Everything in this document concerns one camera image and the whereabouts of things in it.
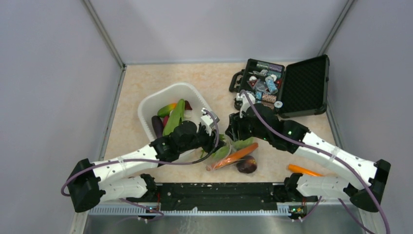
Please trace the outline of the orange carrot toy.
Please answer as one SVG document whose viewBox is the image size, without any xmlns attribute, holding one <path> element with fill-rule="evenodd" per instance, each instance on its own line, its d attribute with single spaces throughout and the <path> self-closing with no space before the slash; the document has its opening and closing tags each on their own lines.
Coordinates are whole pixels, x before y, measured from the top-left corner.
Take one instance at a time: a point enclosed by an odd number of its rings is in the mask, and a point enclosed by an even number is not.
<svg viewBox="0 0 413 234">
<path fill-rule="evenodd" d="M 259 147 L 259 144 L 254 142 L 253 144 L 230 154 L 226 158 L 223 158 L 220 161 L 217 161 L 217 162 L 215 162 L 211 165 L 206 166 L 206 170 L 207 171 L 213 171 L 213 170 L 217 170 L 217 169 L 223 168 L 225 166 L 231 165 L 235 162 L 238 162 L 244 156 L 246 156 L 246 155 L 252 153 L 253 151 L 255 151 L 258 147 Z"/>
</svg>

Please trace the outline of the clear zip top bag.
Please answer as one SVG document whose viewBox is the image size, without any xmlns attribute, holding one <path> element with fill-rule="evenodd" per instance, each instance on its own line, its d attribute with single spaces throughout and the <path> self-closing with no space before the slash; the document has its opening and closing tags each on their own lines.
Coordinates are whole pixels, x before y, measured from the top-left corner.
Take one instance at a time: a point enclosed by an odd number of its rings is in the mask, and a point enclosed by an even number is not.
<svg viewBox="0 0 413 234">
<path fill-rule="evenodd" d="M 229 136 L 225 136 L 225 135 L 222 135 L 222 136 L 220 136 L 220 139 L 221 140 L 225 140 L 225 139 L 230 139 L 230 137 Z M 213 164 L 213 163 L 215 163 L 215 162 L 217 162 L 217 161 L 215 161 L 215 160 L 213 160 L 212 158 L 211 158 L 211 156 L 210 156 L 210 158 L 207 160 L 207 165 L 206 166 L 208 166 L 208 165 L 211 165 L 211 164 Z M 228 166 L 225 166 L 225 167 L 223 167 L 223 168 L 226 168 L 226 167 L 229 167 L 229 166 L 235 166 L 235 168 L 236 168 L 236 164 L 238 163 L 238 162 L 235 162 L 235 163 L 233 163 L 233 164 L 231 164 L 231 165 L 228 165 Z"/>
</svg>

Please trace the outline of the leafy green sprig toy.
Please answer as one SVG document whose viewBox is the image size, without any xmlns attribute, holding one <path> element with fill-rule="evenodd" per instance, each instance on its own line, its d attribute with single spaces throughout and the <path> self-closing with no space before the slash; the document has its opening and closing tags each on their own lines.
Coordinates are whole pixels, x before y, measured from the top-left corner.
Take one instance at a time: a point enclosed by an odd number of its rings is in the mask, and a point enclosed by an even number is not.
<svg viewBox="0 0 413 234">
<path fill-rule="evenodd" d="M 238 150 L 244 149 L 253 143 L 254 143 L 254 140 L 251 137 L 246 140 L 237 140 L 237 141 L 225 139 L 223 146 L 220 146 L 218 150 L 211 155 L 211 158 L 215 161 L 224 159 L 227 156 L 229 156 L 231 153 L 235 153 Z"/>
</svg>

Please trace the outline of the dark purple round fruit toy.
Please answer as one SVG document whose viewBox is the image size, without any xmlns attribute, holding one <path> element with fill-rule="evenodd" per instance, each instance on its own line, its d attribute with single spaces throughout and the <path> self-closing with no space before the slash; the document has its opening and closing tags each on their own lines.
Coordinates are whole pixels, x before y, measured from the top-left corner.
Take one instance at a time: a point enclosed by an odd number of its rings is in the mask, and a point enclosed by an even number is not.
<svg viewBox="0 0 413 234">
<path fill-rule="evenodd" d="M 236 164 L 236 168 L 240 173 L 250 174 L 257 170 L 257 162 L 253 156 L 244 156 L 240 162 Z"/>
</svg>

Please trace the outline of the white plastic basket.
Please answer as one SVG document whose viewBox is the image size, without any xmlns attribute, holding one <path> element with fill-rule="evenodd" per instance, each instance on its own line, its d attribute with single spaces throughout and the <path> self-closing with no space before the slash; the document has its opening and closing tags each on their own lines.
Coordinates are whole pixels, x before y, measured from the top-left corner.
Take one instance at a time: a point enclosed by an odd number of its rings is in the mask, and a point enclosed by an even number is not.
<svg viewBox="0 0 413 234">
<path fill-rule="evenodd" d="M 172 142 L 172 133 L 167 136 L 156 138 L 151 123 L 152 116 L 156 116 L 160 108 L 171 103 L 178 103 L 180 99 L 185 100 L 185 112 L 182 122 L 188 120 L 194 122 L 198 126 L 201 124 L 201 116 L 203 115 L 201 109 L 206 108 L 211 111 L 210 106 L 197 89 L 193 85 L 184 82 L 173 84 L 161 91 L 147 96 L 139 104 L 137 113 L 147 137 L 151 142 L 135 152 L 138 159 L 141 159 L 143 162 L 154 164 L 156 167 L 163 165 L 191 164 L 190 162 L 184 162 L 183 159 L 195 150 L 179 153 L 175 143 Z M 169 116 L 161 119 L 165 127 Z M 217 135 L 215 143 L 215 146 L 217 146 L 219 132 L 218 130 L 213 130 L 213 132 Z"/>
</svg>

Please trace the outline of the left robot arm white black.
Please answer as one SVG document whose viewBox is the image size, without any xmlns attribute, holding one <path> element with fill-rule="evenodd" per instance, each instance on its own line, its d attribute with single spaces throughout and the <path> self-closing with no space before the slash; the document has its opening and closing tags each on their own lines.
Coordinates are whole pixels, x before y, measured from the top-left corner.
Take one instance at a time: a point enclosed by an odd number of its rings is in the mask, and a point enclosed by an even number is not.
<svg viewBox="0 0 413 234">
<path fill-rule="evenodd" d="M 200 123 L 184 121 L 172 133 L 162 136 L 144 147 L 117 158 L 91 162 L 80 160 L 61 188 L 70 197 L 75 212 L 88 211 L 99 203 L 119 198 L 140 197 L 151 201 L 156 196 L 156 185 L 149 175 L 129 178 L 130 175 L 163 165 L 197 164 L 178 162 L 186 151 L 202 148 L 211 155 L 219 144 L 219 127 L 216 122 Z"/>
</svg>

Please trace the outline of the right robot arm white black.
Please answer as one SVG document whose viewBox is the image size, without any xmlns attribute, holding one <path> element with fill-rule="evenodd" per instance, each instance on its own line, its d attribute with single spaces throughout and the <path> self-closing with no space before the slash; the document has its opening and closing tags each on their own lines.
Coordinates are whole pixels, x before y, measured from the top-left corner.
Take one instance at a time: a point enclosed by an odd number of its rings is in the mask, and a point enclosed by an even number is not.
<svg viewBox="0 0 413 234">
<path fill-rule="evenodd" d="M 335 173 L 323 178 L 293 173 L 284 180 L 286 199 L 298 201 L 311 196 L 348 199 L 362 210 L 379 211 L 391 168 L 389 162 L 382 159 L 372 162 L 352 155 L 294 120 L 278 119 L 262 104 L 230 114 L 225 133 L 234 141 L 262 139 L 277 150 L 301 156 Z"/>
</svg>

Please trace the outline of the orange object behind right arm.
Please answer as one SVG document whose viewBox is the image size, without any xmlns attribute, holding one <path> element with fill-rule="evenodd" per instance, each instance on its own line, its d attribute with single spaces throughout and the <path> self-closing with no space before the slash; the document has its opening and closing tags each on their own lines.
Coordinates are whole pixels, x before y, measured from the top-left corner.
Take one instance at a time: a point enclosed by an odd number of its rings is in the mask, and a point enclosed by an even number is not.
<svg viewBox="0 0 413 234">
<path fill-rule="evenodd" d="M 309 175 L 309 176 L 323 176 L 322 174 L 313 172 L 311 170 L 308 170 L 306 168 L 303 168 L 303 167 L 300 167 L 294 164 L 289 164 L 287 166 L 287 169 L 293 173 L 301 173 L 301 174 Z"/>
</svg>

